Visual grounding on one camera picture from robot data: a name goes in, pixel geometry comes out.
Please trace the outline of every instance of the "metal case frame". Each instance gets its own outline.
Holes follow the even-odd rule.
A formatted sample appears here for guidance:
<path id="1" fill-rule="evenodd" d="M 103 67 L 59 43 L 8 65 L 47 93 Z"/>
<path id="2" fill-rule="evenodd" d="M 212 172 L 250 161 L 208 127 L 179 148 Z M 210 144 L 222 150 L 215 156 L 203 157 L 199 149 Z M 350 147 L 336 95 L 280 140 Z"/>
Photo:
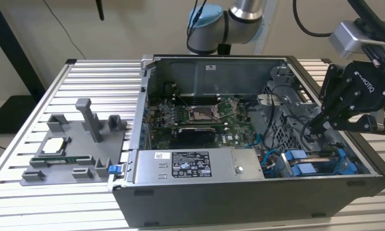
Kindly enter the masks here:
<path id="1" fill-rule="evenodd" d="M 318 99 L 320 87 L 294 56 L 211 57 L 286 59 L 308 94 Z M 176 186 L 119 185 L 114 188 L 114 195 L 130 226 L 244 223 L 334 216 L 356 198 L 375 196 L 385 188 L 384 160 L 360 134 L 346 132 L 346 135 L 380 176 L 295 178 Z M 134 151 L 132 161 L 136 161 L 135 153 Z"/>

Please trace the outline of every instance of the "metal slotted tabletop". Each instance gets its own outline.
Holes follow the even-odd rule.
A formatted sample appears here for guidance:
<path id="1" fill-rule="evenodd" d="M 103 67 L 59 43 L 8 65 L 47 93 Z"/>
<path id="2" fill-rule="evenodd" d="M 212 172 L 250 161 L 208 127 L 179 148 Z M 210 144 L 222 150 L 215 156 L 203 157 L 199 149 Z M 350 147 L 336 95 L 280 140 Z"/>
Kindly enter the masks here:
<path id="1" fill-rule="evenodd" d="M 300 60 L 322 85 L 328 64 Z M 83 120 L 75 108 L 78 98 L 90 97 L 100 119 L 120 114 L 128 121 L 123 158 L 135 119 L 140 90 L 140 61 L 88 61 L 67 64 L 7 151 L 0 158 L 0 231 L 6 230 L 132 230 L 107 183 L 23 187 L 22 173 L 44 139 L 51 114 Z M 385 136 L 364 134 L 385 160 Z M 375 197 L 355 200 L 332 218 L 275 221 L 166 229 L 172 231 L 228 230 L 385 230 L 385 190 Z"/>

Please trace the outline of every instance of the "blue cable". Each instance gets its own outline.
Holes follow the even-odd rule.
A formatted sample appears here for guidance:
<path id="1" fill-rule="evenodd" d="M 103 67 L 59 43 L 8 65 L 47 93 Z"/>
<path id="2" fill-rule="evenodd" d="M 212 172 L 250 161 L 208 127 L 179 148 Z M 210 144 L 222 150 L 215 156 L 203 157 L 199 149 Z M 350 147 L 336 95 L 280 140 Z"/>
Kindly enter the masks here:
<path id="1" fill-rule="evenodd" d="M 251 143 L 250 145 L 247 145 L 244 148 L 248 149 L 251 146 L 256 146 L 262 143 L 262 134 L 258 134 L 258 141 L 256 143 Z"/>
<path id="2" fill-rule="evenodd" d="M 270 155 L 276 151 L 278 151 L 276 149 L 272 149 L 268 151 L 268 153 L 266 154 L 264 160 L 262 162 L 262 166 L 266 165 Z"/>

